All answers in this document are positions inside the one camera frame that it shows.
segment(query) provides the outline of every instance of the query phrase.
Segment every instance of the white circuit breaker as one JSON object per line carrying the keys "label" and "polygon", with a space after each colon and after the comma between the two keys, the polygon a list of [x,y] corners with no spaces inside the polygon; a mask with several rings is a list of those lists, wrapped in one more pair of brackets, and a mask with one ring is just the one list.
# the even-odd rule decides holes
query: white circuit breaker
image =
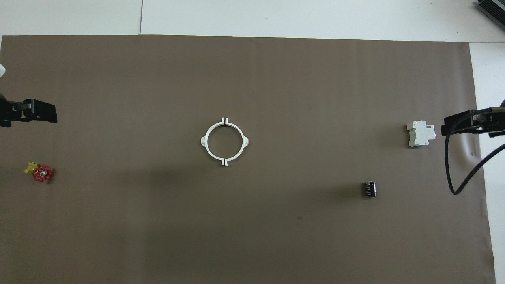
{"label": "white circuit breaker", "polygon": [[418,147],[430,144],[428,140],[436,139],[435,127],[433,125],[426,125],[426,121],[418,120],[407,124],[409,131],[409,146]]}

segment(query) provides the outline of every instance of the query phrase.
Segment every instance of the ring clamp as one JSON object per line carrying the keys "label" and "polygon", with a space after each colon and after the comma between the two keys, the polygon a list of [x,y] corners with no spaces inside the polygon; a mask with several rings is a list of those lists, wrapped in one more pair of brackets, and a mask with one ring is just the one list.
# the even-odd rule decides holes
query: ring clamp
{"label": "ring clamp", "polygon": [[[238,151],[238,153],[235,154],[235,156],[233,156],[231,158],[220,158],[220,157],[212,154],[211,150],[209,149],[209,143],[208,143],[209,135],[211,134],[212,130],[214,130],[215,128],[217,128],[219,126],[231,126],[235,129],[237,129],[237,131],[240,133],[240,136],[242,136],[242,147],[240,147],[240,150]],[[228,162],[235,160],[238,156],[240,156],[240,154],[242,154],[242,151],[244,151],[244,148],[247,147],[247,145],[249,145],[249,138],[244,136],[244,133],[242,132],[242,130],[240,130],[240,128],[238,128],[238,126],[236,126],[233,123],[228,122],[227,117],[223,117],[221,122],[218,122],[218,123],[212,125],[209,128],[209,130],[207,130],[207,133],[205,133],[205,136],[200,139],[200,143],[202,146],[205,147],[205,149],[207,149],[207,152],[209,153],[209,155],[211,155],[212,158],[214,158],[216,160],[220,160],[221,165],[227,167]]]}

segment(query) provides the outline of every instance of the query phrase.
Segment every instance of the white object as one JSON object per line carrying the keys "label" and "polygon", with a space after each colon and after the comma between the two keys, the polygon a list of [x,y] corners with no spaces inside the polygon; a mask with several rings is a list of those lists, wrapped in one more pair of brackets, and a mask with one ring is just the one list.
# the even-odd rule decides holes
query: white object
{"label": "white object", "polygon": [[433,125],[426,125],[426,121],[418,120],[407,124],[409,131],[410,147],[418,147],[430,144],[428,140],[436,139],[435,127]]}
{"label": "white object", "polygon": [[[5,3],[19,7],[19,1]],[[505,41],[505,32],[475,7],[476,2],[149,0],[142,6],[141,34]],[[26,25],[10,11],[2,12],[4,18]],[[22,20],[38,23],[28,17]]]}
{"label": "white object", "polygon": [[141,10],[142,0],[0,1],[0,34],[138,34]]}
{"label": "white object", "polygon": [[[217,128],[219,126],[231,126],[231,127],[235,128],[235,129],[237,129],[237,131],[242,136],[242,147],[240,147],[240,150],[238,151],[238,153],[235,154],[235,156],[233,156],[231,158],[220,158],[220,157],[212,154],[211,150],[209,149],[209,143],[208,143],[208,141],[209,141],[209,135],[211,134],[212,130],[214,130],[215,128]],[[209,155],[212,156],[212,158],[220,160],[221,161],[221,165],[227,167],[228,166],[228,162],[232,161],[232,160],[235,160],[238,156],[240,156],[240,154],[242,154],[242,151],[244,151],[244,148],[247,147],[247,145],[249,145],[249,138],[247,138],[247,137],[244,136],[244,133],[242,132],[242,130],[240,130],[240,128],[238,128],[238,126],[236,126],[233,123],[228,122],[228,118],[227,117],[223,117],[222,120],[221,120],[221,122],[218,122],[218,123],[212,125],[209,128],[209,130],[207,130],[207,133],[205,133],[205,136],[201,138],[200,143],[201,143],[202,146],[205,147],[205,149],[207,149],[207,152],[209,153]]]}
{"label": "white object", "polygon": [[[497,106],[503,99],[505,80],[502,79],[505,70],[505,42],[472,42],[470,43],[472,55],[473,74],[475,81],[475,95],[477,109]],[[489,138],[488,135],[479,135],[480,151],[484,157],[501,144],[505,143],[505,136]],[[466,155],[466,161],[478,163],[475,156]],[[484,165],[484,182],[486,184],[486,208],[482,214],[489,218],[489,231],[493,248],[494,270],[496,283],[505,283],[505,154],[500,153]]]}

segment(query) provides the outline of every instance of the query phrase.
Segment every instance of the brown paper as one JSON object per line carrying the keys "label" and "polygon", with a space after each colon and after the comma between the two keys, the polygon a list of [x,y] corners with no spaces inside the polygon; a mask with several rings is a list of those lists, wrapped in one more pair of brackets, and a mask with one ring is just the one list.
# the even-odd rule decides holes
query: brown paper
{"label": "brown paper", "polygon": [[[483,173],[453,196],[444,172],[443,119],[475,108],[467,43],[2,44],[0,92],[59,119],[0,129],[2,283],[494,283]],[[221,117],[249,138],[228,167],[200,145]],[[438,139],[408,147],[416,120]],[[240,143],[210,140],[228,156]],[[453,136],[450,157],[459,184],[478,136]]]}

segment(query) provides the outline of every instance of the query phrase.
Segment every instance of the black cable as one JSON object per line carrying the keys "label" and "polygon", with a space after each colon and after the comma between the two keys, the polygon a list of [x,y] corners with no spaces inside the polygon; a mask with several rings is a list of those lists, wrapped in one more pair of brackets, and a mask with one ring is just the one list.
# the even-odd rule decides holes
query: black cable
{"label": "black cable", "polygon": [[487,162],[489,161],[492,157],[494,157],[496,154],[498,154],[500,151],[505,149],[505,144],[501,145],[500,147],[496,148],[493,152],[491,152],[489,155],[487,155],[482,161],[480,161],[467,175],[467,177],[463,180],[461,185],[458,187],[456,191],[454,191],[454,187],[452,187],[452,181],[450,178],[450,171],[449,171],[449,137],[450,135],[454,132],[456,127],[458,127],[465,119],[468,119],[474,115],[479,115],[479,114],[488,114],[491,112],[491,109],[482,109],[478,111],[471,112],[469,114],[466,114],[462,116],[460,119],[458,119],[449,129],[447,132],[447,135],[445,136],[445,146],[444,146],[444,151],[445,151],[445,174],[447,175],[447,183],[449,184],[449,189],[450,192],[454,195],[458,195],[463,188],[467,185],[467,183],[470,181],[470,179],[473,177],[473,175]]}

